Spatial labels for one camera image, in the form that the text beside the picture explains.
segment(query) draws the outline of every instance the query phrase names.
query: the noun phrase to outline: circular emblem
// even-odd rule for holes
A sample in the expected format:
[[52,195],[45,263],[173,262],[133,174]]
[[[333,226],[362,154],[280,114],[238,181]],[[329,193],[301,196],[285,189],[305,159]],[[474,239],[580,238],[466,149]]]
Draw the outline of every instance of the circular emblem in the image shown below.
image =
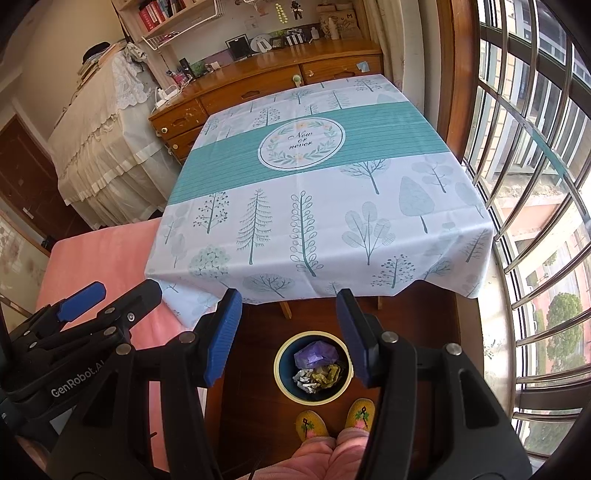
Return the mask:
[[329,159],[345,143],[345,129],[327,118],[293,120],[261,142],[260,162],[274,170],[302,170]]

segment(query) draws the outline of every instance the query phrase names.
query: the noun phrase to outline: blue gripper pad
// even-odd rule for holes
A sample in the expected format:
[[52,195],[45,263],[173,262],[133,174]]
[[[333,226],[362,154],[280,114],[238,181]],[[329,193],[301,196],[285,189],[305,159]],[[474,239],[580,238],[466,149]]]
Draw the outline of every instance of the blue gripper pad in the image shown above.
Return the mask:
[[71,297],[62,300],[60,310],[57,312],[57,319],[61,322],[76,320],[84,312],[102,302],[106,296],[105,286],[101,282],[95,281]]
[[369,332],[368,328],[363,328],[366,325],[365,316],[348,288],[336,296],[336,317],[353,362],[355,376],[368,386],[371,383],[368,347],[375,343],[375,339],[364,338]]
[[222,376],[226,366],[242,316],[242,295],[240,292],[229,288],[217,304],[214,315],[214,322],[218,325],[207,350],[207,369],[203,375],[207,388],[213,386],[214,382]]

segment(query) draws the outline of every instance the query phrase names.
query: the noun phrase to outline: wooden floor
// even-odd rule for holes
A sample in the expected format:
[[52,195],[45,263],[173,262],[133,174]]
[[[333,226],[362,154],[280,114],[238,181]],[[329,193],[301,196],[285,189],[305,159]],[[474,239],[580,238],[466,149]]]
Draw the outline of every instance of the wooden floor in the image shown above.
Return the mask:
[[[358,302],[363,311],[377,315],[384,328],[415,345],[440,348],[459,342],[454,295],[418,281],[395,297],[383,297],[380,311],[376,297],[360,298]],[[306,330],[322,330],[342,338],[334,298],[289,304],[291,320],[283,316],[278,303],[245,305],[223,383],[217,456],[222,472],[227,472],[226,479],[248,473],[262,452],[265,454],[260,466],[266,466],[289,458],[300,445],[294,422],[306,407],[287,399],[275,384],[272,366],[279,347],[289,337]],[[367,390],[354,378],[337,400],[315,411],[335,436],[343,428],[355,399],[367,397],[376,401],[378,394],[378,389]],[[430,390],[419,385],[413,464],[420,465],[426,455],[430,408]],[[242,463],[241,468],[234,468]]]

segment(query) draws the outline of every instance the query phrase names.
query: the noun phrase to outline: desk drawer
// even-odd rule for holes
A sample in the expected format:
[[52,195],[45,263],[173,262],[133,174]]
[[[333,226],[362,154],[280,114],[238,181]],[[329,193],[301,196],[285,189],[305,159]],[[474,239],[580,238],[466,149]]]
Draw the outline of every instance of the desk drawer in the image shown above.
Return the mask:
[[207,113],[213,115],[255,98],[295,88],[296,84],[292,79],[294,75],[301,75],[297,65],[261,73],[206,93],[201,97],[201,102]]
[[[369,71],[366,73],[362,73],[357,68],[357,64],[362,61],[366,61],[369,65]],[[381,55],[311,61],[310,63],[304,63],[301,68],[302,72],[304,72],[304,81],[307,85],[361,75],[375,75],[384,72],[382,69]]]
[[189,152],[193,148],[193,144],[199,132],[203,127],[193,128],[188,132],[180,134],[177,137],[171,138],[167,143],[170,150],[174,153],[174,156],[178,158],[179,162],[184,163],[185,159],[189,156]]
[[203,126],[205,120],[207,120],[205,110],[199,105],[198,100],[193,99],[153,119],[152,125],[168,143],[168,140],[178,134]]

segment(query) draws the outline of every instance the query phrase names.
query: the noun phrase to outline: screw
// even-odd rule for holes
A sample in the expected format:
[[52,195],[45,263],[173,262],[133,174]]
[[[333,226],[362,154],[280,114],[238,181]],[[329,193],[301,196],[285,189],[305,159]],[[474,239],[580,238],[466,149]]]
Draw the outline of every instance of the screw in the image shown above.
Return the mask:
[[122,343],[121,345],[117,345],[115,352],[117,355],[127,355],[131,351],[131,345],[128,343]]
[[460,355],[462,353],[462,347],[457,343],[448,343],[445,346],[445,350],[447,350],[447,353],[451,355]]
[[178,341],[181,343],[191,343],[196,339],[196,335],[193,332],[183,332],[178,336]]
[[384,332],[382,333],[382,340],[386,343],[396,343],[398,342],[398,335],[394,332]]

